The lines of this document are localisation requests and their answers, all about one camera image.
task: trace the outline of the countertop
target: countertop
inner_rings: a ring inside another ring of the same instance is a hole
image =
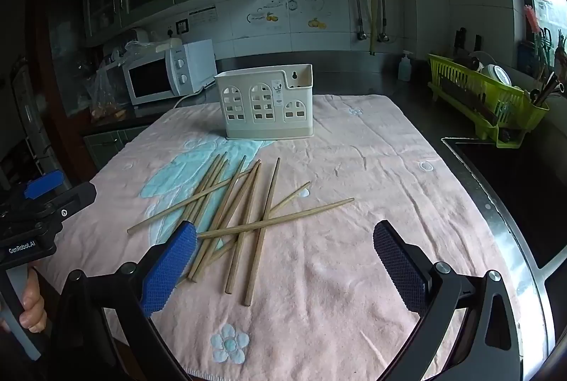
[[[424,83],[404,83],[395,76],[364,72],[314,73],[314,94],[384,94],[402,110],[416,129],[433,146],[471,196],[485,218],[511,272],[521,306],[517,319],[523,356],[524,379],[529,379],[555,345],[549,300],[523,235],[500,198],[466,157],[455,150],[460,141],[476,142],[471,121],[443,101],[433,103],[432,92]],[[218,102],[216,86],[183,100],[178,107]],[[103,133],[153,123],[171,109],[176,100],[128,108],[120,119],[106,118],[83,131],[83,135]]]

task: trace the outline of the microwave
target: microwave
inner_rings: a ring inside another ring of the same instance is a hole
[[[214,82],[217,75],[212,40],[145,55],[122,69],[134,105],[190,96]]]

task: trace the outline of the human hand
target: human hand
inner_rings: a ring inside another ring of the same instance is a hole
[[[20,315],[20,324],[23,328],[29,329],[32,333],[40,333],[45,329],[47,313],[43,309],[44,299],[40,295],[38,273],[35,269],[28,269],[28,283],[22,295],[22,306],[24,312]],[[10,331],[8,324],[0,320],[0,326]]]

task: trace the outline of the green dish rack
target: green dish rack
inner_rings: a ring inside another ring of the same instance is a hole
[[[441,97],[461,111],[475,123],[476,135],[480,139],[490,138],[497,147],[519,148],[526,133],[535,129],[549,111],[546,103],[542,107],[534,106],[527,91],[518,87],[504,85],[443,56],[429,55],[428,58],[433,76],[428,85],[433,91],[433,100]],[[513,141],[504,142],[499,139],[500,128],[520,132]]]

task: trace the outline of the flower embroidery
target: flower embroidery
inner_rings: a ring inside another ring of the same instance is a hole
[[[213,360],[222,363],[230,357],[233,363],[244,363],[246,356],[242,348],[248,346],[249,342],[250,337],[247,334],[236,331],[231,324],[225,324],[219,334],[211,337]]]

